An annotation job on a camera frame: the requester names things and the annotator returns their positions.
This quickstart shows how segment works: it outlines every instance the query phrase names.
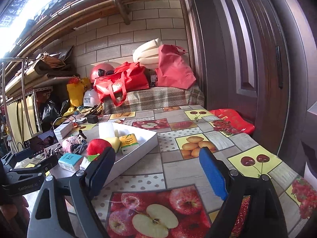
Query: blue gripper pad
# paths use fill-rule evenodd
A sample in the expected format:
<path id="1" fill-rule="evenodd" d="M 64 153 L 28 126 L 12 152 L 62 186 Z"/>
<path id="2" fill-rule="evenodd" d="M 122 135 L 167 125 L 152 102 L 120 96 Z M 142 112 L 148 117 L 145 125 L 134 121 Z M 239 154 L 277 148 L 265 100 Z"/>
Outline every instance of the blue gripper pad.
<path id="1" fill-rule="evenodd" d="M 204 170 L 207 179 L 214 190 L 214 193 L 222 200 L 225 200 L 228 196 L 226 191 L 225 180 L 216 164 L 210 158 L 210 150 L 208 148 L 201 148 L 199 151 L 199 162 Z"/>

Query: brick wall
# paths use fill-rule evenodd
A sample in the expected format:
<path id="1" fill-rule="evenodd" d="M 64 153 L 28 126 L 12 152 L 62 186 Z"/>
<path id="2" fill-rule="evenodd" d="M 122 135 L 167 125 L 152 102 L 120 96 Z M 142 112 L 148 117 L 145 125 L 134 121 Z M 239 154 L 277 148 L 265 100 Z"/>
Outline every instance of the brick wall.
<path id="1" fill-rule="evenodd" d="M 74 45 L 73 62 L 82 78 L 89 76 L 91 69 L 101 62 L 133 62 L 132 50 L 156 38 L 188 52 L 179 0 L 139 2 L 129 8 L 130 25 L 126 25 L 119 14 L 98 19 L 55 40 L 43 50 L 52 52 Z"/>

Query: pink plush toy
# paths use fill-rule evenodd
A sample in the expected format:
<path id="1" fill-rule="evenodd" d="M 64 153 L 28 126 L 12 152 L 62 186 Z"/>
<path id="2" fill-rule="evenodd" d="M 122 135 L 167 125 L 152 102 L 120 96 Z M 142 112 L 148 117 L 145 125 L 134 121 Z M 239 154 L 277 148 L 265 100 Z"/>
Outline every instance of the pink plush toy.
<path id="1" fill-rule="evenodd" d="M 68 153 L 72 153 L 74 150 L 74 147 L 77 147 L 79 145 L 78 139 L 76 136 L 70 136 L 67 139 L 63 141 L 61 146 L 63 147 L 63 150 Z"/>

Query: red bag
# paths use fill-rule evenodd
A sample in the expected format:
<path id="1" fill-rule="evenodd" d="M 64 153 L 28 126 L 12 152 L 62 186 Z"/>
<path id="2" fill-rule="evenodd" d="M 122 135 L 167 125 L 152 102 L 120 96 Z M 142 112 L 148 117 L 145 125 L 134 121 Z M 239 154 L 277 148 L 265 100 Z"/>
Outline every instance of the red bag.
<path id="1" fill-rule="evenodd" d="M 229 121 L 231 126 L 239 131 L 249 135 L 254 132 L 254 125 L 243 120 L 242 117 L 233 109 L 217 109 L 209 112 L 224 121 Z"/>
<path id="2" fill-rule="evenodd" d="M 158 51 L 158 69 L 156 86 L 177 87 L 189 89 L 196 81 L 196 78 L 183 60 L 182 55 L 185 50 L 174 45 L 161 45 Z"/>
<path id="3" fill-rule="evenodd" d="M 128 63 L 115 68 L 112 75 L 95 78 L 94 89 L 97 91 L 100 100 L 111 96 L 112 102 L 116 106 L 121 106 L 126 100 L 126 92 L 140 89 L 148 89 L 149 83 L 144 74 L 145 67 L 140 63 Z M 121 92 L 122 100 L 117 103 L 114 93 Z"/>

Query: stack of cards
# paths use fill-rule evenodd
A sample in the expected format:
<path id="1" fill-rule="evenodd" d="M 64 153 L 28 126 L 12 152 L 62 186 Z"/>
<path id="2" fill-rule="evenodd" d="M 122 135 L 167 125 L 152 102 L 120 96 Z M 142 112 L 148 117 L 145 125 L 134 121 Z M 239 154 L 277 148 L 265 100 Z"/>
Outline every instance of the stack of cards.
<path id="1" fill-rule="evenodd" d="M 64 122 L 60 126 L 58 126 L 55 130 L 54 133 L 56 135 L 56 138 L 58 140 L 63 139 L 66 137 L 66 135 L 73 129 L 73 122 Z"/>

